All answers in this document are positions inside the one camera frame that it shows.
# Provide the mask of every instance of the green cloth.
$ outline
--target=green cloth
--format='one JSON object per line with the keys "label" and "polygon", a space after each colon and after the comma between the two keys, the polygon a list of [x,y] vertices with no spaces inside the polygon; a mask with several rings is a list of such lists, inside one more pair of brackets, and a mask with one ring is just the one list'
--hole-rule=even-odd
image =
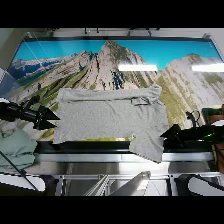
{"label": "green cloth", "polygon": [[[19,169],[33,164],[35,160],[33,152],[36,146],[37,142],[30,139],[23,130],[18,129],[12,135],[0,133],[0,151]],[[8,161],[0,155],[0,172],[6,172],[6,169],[14,170]]]}

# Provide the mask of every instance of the brown cloth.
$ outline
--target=brown cloth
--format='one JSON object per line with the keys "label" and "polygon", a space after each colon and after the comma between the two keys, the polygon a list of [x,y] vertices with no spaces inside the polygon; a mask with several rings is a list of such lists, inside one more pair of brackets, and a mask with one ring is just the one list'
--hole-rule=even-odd
{"label": "brown cloth", "polygon": [[[214,123],[219,120],[224,120],[224,104],[222,104],[222,113],[221,115],[212,115],[208,116],[209,124]],[[216,144],[216,157],[218,163],[218,171],[224,174],[224,144]]]}

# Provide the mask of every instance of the gray fabric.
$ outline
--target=gray fabric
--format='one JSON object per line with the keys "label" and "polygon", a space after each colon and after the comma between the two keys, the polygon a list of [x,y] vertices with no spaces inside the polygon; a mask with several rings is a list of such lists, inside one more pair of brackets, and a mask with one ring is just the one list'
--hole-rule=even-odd
{"label": "gray fabric", "polygon": [[161,87],[133,90],[59,90],[54,143],[91,138],[135,136],[130,151],[161,162],[162,139],[168,129]]}
{"label": "gray fabric", "polygon": [[[19,169],[33,164],[35,157],[33,152],[37,146],[36,141],[31,140],[23,130],[16,130],[12,135],[0,133],[0,151]],[[14,168],[0,155],[0,172]]]}

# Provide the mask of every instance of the blue sky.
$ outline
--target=blue sky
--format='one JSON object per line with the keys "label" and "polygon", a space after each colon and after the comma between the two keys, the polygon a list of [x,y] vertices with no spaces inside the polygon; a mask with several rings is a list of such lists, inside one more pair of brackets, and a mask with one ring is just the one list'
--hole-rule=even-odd
{"label": "blue sky", "polygon": [[[147,64],[156,64],[158,69],[164,69],[168,62],[191,53],[199,54],[205,58],[220,59],[211,42],[180,40],[115,40],[115,42],[138,53]],[[26,42],[21,44],[14,59],[55,58],[80,53],[82,50],[97,53],[104,43],[105,40]]]}

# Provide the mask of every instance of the gray t-shirt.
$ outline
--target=gray t-shirt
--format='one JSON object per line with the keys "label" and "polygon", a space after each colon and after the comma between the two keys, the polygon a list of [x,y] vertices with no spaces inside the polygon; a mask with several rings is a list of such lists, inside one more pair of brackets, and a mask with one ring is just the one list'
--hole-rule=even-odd
{"label": "gray t-shirt", "polygon": [[74,90],[61,88],[54,143],[91,138],[132,139],[130,151],[161,162],[168,129],[161,87],[133,90]]}

